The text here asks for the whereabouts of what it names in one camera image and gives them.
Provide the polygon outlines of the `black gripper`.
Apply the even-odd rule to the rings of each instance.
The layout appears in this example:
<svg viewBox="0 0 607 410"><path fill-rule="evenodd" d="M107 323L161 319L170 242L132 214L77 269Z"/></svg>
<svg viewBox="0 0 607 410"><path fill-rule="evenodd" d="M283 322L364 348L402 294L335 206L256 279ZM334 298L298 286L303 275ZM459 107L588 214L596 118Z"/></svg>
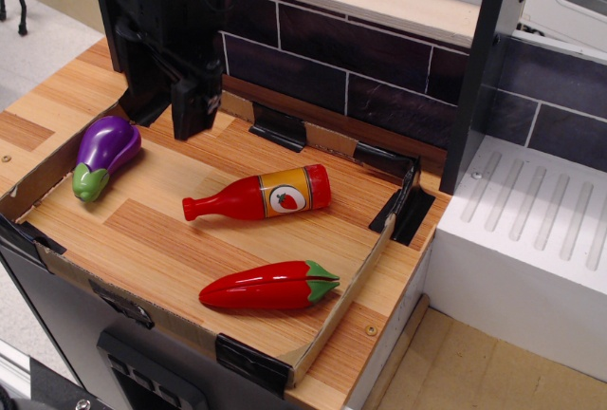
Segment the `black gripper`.
<svg viewBox="0 0 607 410"><path fill-rule="evenodd" d="M222 100L215 39L224 25L224 0L116 1L127 116L158 119L172 100L176 140L212 129ZM178 80L171 95L170 80Z"/></svg>

